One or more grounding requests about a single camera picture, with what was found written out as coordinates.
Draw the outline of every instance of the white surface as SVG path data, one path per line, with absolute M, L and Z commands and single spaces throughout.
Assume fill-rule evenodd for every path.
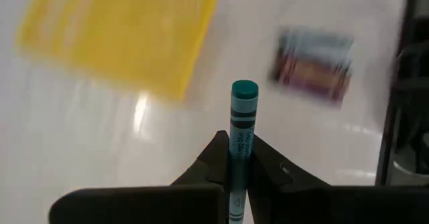
M 0 223 L 46 223 L 50 205 L 77 188 L 171 183 L 229 129 L 240 78 L 259 83 L 266 142 L 330 184 L 373 184 L 404 0 L 219 0 L 182 105 L 20 58 L 13 41 L 28 3 L 0 0 Z M 268 83 L 281 25 L 355 36 L 341 108 Z

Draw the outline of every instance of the teal crayon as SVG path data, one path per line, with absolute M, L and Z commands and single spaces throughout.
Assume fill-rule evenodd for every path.
M 250 80 L 238 80 L 233 84 L 229 133 L 230 224 L 240 224 L 244 218 L 258 95 L 257 84 Z

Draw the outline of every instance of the white table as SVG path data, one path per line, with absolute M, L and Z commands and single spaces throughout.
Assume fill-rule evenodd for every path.
M 330 184 L 374 183 L 404 0 L 219 0 L 181 105 L 21 58 L 13 41 L 28 3 L 0 0 L 0 223 L 46 223 L 77 188 L 171 183 L 229 129 L 240 78 L 260 87 L 258 136 Z M 282 25 L 355 36 L 340 108 L 269 83 Z

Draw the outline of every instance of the glossy white surface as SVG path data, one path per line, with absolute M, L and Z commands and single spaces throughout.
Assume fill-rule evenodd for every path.
M 373 184 L 404 0 L 219 0 L 181 105 L 18 56 L 28 3 L 0 0 L 0 223 L 46 223 L 50 205 L 77 188 L 171 183 L 229 129 L 240 78 L 259 84 L 256 134 L 267 143 L 330 184 Z M 341 107 L 267 81 L 281 25 L 355 36 Z

